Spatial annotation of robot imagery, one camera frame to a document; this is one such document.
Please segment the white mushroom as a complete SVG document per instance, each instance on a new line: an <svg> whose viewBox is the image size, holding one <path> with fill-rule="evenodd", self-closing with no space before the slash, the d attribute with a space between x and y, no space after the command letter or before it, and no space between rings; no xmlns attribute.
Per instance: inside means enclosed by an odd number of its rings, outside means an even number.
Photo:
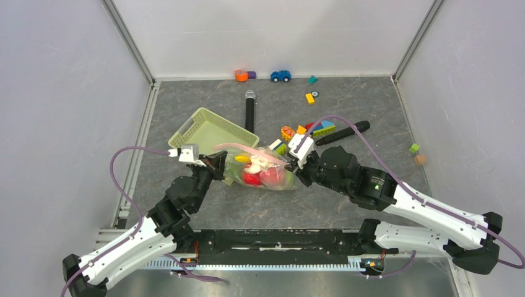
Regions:
<svg viewBox="0 0 525 297"><path fill-rule="evenodd" d="M253 157L251 163L243 169L247 173L259 173L273 166L273 163L265 158Z"/></svg>

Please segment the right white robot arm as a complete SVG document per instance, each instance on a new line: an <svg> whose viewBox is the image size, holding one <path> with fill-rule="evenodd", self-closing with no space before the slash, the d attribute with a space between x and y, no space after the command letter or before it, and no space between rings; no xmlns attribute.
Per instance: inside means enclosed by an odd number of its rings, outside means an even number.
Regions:
<svg viewBox="0 0 525 297"><path fill-rule="evenodd" d="M306 186L313 183L345 195L367 210L386 212L419 224L397 226L366 219L358 234L361 250L408 249L435 252L472 273L488 275L496 266L500 247L495 235L503 218L494 212L466 212L433 199L407 183L398 183L383 170L361 166L341 146L319 155L312 148L289 151L292 171Z"/></svg>

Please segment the red tomato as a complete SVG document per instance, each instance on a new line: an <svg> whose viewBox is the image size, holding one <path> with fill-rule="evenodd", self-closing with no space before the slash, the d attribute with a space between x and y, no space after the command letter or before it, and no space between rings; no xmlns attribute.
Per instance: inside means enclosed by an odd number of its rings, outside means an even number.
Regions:
<svg viewBox="0 0 525 297"><path fill-rule="evenodd" d="M262 186L262 181L259 173L247 173L242 172L241 174L241 180L247 185L247 186L255 186L259 187Z"/></svg>

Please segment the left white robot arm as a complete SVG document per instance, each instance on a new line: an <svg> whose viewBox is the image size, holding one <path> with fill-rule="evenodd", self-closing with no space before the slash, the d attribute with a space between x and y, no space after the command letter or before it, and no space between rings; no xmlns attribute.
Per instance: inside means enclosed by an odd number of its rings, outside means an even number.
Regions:
<svg viewBox="0 0 525 297"><path fill-rule="evenodd" d="M143 149L177 158L191 176L176 178L168 193L147 215L104 247L84 256L63 259L65 285L60 295L106 296L107 292L146 263L176 249L187 252L194 246L189 215L199 211L213 181L224 179L227 152L202 155L197 145L169 150Z"/></svg>

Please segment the red peach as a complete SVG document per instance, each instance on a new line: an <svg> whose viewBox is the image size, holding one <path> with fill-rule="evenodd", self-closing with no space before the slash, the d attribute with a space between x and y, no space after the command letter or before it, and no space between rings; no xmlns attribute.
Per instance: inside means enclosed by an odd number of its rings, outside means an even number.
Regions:
<svg viewBox="0 0 525 297"><path fill-rule="evenodd" d="M285 183L283 169L279 167L268 168L259 172L262 185L271 189L281 189Z"/></svg>

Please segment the clear polka dot zip bag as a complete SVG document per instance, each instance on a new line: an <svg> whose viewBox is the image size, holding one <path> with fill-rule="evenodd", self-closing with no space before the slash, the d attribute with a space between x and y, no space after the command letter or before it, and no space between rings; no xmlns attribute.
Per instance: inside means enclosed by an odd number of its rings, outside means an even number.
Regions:
<svg viewBox="0 0 525 297"><path fill-rule="evenodd" d="M284 157L269 147L251 148L238 143L223 143L213 147L214 152L227 152L224 177L233 182L258 189L294 191L301 182L286 169Z"/></svg>

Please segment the small yellow fruit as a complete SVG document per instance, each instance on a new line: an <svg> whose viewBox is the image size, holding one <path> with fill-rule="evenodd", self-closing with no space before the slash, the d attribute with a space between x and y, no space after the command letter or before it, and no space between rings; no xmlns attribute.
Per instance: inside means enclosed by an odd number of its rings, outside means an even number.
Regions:
<svg viewBox="0 0 525 297"><path fill-rule="evenodd" d="M238 163L244 163L244 164L250 164L251 163L251 157L248 155L235 155L233 159Z"/></svg>

